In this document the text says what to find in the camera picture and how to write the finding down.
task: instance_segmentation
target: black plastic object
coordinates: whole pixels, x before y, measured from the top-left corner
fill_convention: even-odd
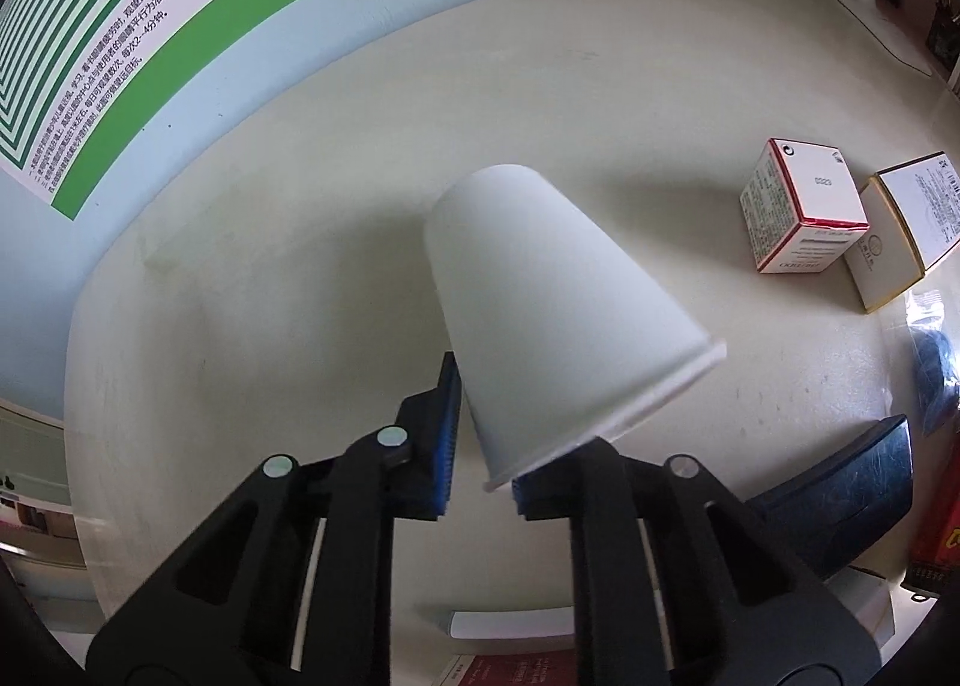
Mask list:
[[[960,642],[960,571],[944,593],[869,686],[953,686]]]
[[[579,686],[862,686],[880,668],[870,634],[692,456],[659,467],[594,439],[515,498],[528,520],[570,519]]]
[[[46,630],[0,560],[0,646],[3,683],[13,686],[92,686]]]
[[[884,418],[846,448],[747,507],[826,580],[877,542],[913,504],[906,417]]]
[[[448,489],[438,453],[445,456],[440,446],[452,440],[460,393],[447,354],[437,387],[400,406],[395,425],[409,435],[401,444],[397,430],[389,439],[376,430],[337,459],[306,466],[268,459],[107,622],[88,653],[92,679],[98,686],[387,686],[392,528],[396,518],[437,518]],[[301,598],[309,616],[296,672]]]
[[[923,417],[923,436],[956,421],[960,409],[960,375],[956,353],[942,331],[911,326],[914,344],[914,382]]]

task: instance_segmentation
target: red book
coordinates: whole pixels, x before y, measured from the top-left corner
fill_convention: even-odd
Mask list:
[[[433,686],[577,686],[575,651],[455,656]]]
[[[954,440],[947,470],[910,547],[901,584],[925,597],[939,597],[950,573],[960,567],[960,439]]]

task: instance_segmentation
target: white lamp base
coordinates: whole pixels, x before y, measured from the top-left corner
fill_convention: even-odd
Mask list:
[[[917,46],[877,8],[877,0],[838,0],[898,61],[928,77],[930,64]]]
[[[573,608],[505,610],[474,613],[458,610],[450,617],[448,634],[456,640],[534,640],[572,637]]]

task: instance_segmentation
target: white table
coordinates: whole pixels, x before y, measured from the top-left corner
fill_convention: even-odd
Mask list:
[[[838,146],[862,179],[960,160],[960,104],[834,0],[481,0],[267,104],[157,196],[76,307],[67,460],[104,610],[264,456],[339,454],[433,384],[448,338],[421,217],[491,163],[544,172],[728,340],[623,453],[696,454],[747,495],[902,411],[895,318],[862,314],[842,264],[754,271],[737,195],[769,136]],[[919,506],[943,446],[918,444]],[[484,478],[464,417],[448,515],[397,525],[396,683],[470,649],[440,629],[450,610],[570,601],[565,524],[521,521]],[[895,576],[915,525],[868,561]]]

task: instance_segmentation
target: box label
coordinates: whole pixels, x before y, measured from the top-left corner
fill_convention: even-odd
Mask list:
[[[760,266],[800,222],[784,184],[784,176],[769,147],[764,151],[754,176],[740,194],[740,206],[747,220],[754,258],[757,259],[757,266]]]
[[[847,251],[862,230],[800,226],[763,271],[822,272]]]
[[[930,269],[960,240],[960,179],[946,155],[878,175]]]

